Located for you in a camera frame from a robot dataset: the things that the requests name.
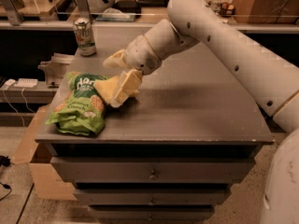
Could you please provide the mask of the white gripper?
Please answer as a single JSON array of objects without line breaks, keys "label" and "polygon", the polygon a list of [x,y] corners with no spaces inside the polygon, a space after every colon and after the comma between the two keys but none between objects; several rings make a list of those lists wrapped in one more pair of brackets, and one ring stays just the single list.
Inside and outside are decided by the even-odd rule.
[{"label": "white gripper", "polygon": [[139,35],[127,48],[121,49],[103,61],[106,68],[120,67],[131,69],[123,71],[112,94],[110,105],[120,107],[139,88],[143,76],[152,74],[162,65],[161,59],[155,54],[148,39]]}]

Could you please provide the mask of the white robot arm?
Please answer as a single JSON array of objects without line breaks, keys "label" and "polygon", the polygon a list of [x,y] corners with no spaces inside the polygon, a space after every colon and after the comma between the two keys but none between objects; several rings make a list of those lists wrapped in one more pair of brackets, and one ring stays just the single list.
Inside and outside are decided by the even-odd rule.
[{"label": "white robot arm", "polygon": [[168,18],[104,61],[149,75],[162,61],[202,42],[288,136],[273,157],[260,224],[299,224],[299,69],[234,27],[205,0],[170,0]]}]

